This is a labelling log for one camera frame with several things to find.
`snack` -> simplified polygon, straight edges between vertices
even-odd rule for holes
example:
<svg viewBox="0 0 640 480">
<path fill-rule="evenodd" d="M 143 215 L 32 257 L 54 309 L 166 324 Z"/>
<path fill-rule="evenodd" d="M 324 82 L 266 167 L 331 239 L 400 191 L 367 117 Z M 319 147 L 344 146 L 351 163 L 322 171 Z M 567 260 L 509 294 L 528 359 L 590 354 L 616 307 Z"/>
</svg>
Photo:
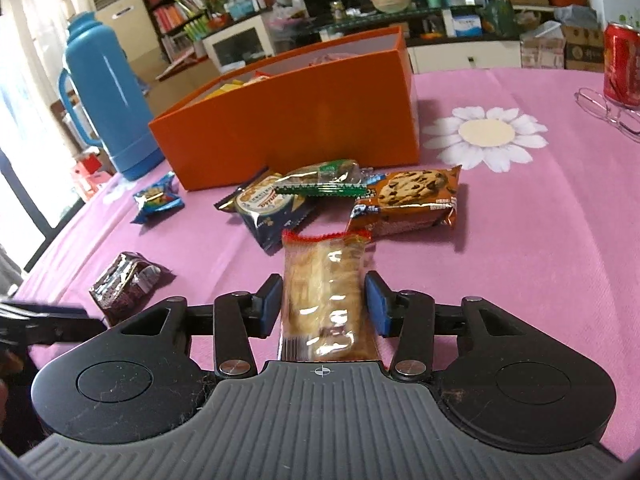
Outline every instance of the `snack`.
<svg viewBox="0 0 640 480">
<path fill-rule="evenodd" d="M 256 72 L 255 75 L 251 79 L 249 79 L 249 81 L 247 81 L 246 83 L 243 83 L 239 79 L 234 79 L 231 83 L 225 83 L 220 88 L 214 90 L 212 93 L 207 95 L 203 99 L 203 101 L 206 101 L 207 99 L 211 99 L 212 97 L 215 97 L 220 94 L 226 94 L 227 92 L 237 90 L 239 88 L 242 88 L 243 86 L 252 85 L 254 83 L 264 81 L 265 79 L 269 79 L 270 77 L 271 77 L 270 74 L 265 74 L 264 72 Z"/>
<path fill-rule="evenodd" d="M 357 57 L 358 54 L 350 54 L 345 52 L 343 54 L 335 53 L 335 54 L 322 54 L 322 56 L 318 56 L 313 58 L 309 62 L 309 66 L 322 65 L 324 63 L 331 63 L 332 61 L 340 61 L 341 59 L 349 59 L 350 57 Z"/>
<path fill-rule="evenodd" d="M 89 289 L 110 326 L 131 317 L 161 278 L 173 277 L 163 266 L 139 253 L 120 253 Z"/>
<path fill-rule="evenodd" d="M 367 229 L 373 237 L 456 223 L 461 166 L 412 170 L 367 179 L 367 195 L 356 200 L 347 231 Z"/>
<path fill-rule="evenodd" d="M 184 207 L 182 199 L 176 195 L 174 186 L 175 173 L 170 171 L 156 183 L 137 192 L 133 198 L 138 202 L 138 214 L 132 224 L 144 224 L 162 211 Z"/>
<path fill-rule="evenodd" d="M 367 192 L 355 160 L 321 162 L 291 171 L 274 184 L 277 193 L 303 196 L 362 196 Z"/>
<path fill-rule="evenodd" d="M 362 301 L 367 232 L 302 237 L 283 235 L 283 361 L 378 359 Z"/>
<path fill-rule="evenodd" d="M 237 212 L 265 251 L 276 249 L 284 229 L 295 229 L 315 207 L 314 200 L 276 193 L 273 185 L 282 175 L 265 168 L 215 204 L 216 209 Z"/>
</svg>

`blue thermos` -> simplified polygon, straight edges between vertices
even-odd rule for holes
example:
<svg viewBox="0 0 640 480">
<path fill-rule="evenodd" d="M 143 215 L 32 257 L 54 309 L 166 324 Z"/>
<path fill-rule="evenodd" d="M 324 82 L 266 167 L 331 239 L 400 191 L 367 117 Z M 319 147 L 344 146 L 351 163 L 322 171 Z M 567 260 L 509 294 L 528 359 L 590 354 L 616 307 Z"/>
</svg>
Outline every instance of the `blue thermos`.
<svg viewBox="0 0 640 480">
<path fill-rule="evenodd" d="M 64 68 L 58 79 L 60 100 L 84 142 L 104 148 L 127 180 L 136 180 L 164 160 L 149 130 L 153 115 L 142 95 L 116 34 L 92 12 L 69 23 Z M 69 78 L 100 140 L 89 137 L 66 95 Z"/>
</svg>

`white flower pattern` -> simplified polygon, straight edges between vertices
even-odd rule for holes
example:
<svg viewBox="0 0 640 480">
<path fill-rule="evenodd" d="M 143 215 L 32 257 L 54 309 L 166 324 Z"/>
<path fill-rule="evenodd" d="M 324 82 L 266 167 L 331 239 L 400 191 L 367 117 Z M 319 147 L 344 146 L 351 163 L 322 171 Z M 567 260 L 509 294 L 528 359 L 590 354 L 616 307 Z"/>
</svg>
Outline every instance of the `white flower pattern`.
<svg viewBox="0 0 640 480">
<path fill-rule="evenodd" d="M 480 106 L 454 108 L 452 117 L 438 119 L 423 129 L 432 136 L 423 144 L 430 150 L 444 148 L 438 158 L 445 164 L 462 165 L 470 170 L 481 162 L 495 173 L 509 171 L 512 162 L 526 164 L 533 160 L 525 148 L 544 148 L 548 131 L 535 117 L 520 115 L 519 108 Z"/>
</svg>

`fruit bowl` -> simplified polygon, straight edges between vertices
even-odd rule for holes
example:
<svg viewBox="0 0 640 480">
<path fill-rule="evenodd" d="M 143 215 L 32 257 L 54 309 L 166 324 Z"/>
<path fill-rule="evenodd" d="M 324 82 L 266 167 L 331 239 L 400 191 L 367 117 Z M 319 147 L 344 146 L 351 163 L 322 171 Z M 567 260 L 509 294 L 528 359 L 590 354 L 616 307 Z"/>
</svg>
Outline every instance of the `fruit bowl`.
<svg viewBox="0 0 640 480">
<path fill-rule="evenodd" d="M 371 0 L 371 3 L 373 3 L 373 6 L 380 12 L 393 14 L 405 10 L 411 3 L 411 0 Z"/>
</svg>

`microwave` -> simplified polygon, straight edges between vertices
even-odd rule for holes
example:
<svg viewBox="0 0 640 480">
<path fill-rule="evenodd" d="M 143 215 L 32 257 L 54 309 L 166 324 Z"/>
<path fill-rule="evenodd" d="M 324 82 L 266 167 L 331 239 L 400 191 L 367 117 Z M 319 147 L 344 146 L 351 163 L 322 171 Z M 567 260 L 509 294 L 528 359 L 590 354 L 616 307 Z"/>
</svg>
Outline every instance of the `microwave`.
<svg viewBox="0 0 640 480">
<path fill-rule="evenodd" d="M 231 72 L 274 55 L 265 24 L 267 14 L 242 20 L 202 40 L 207 56 L 220 73 Z"/>
</svg>

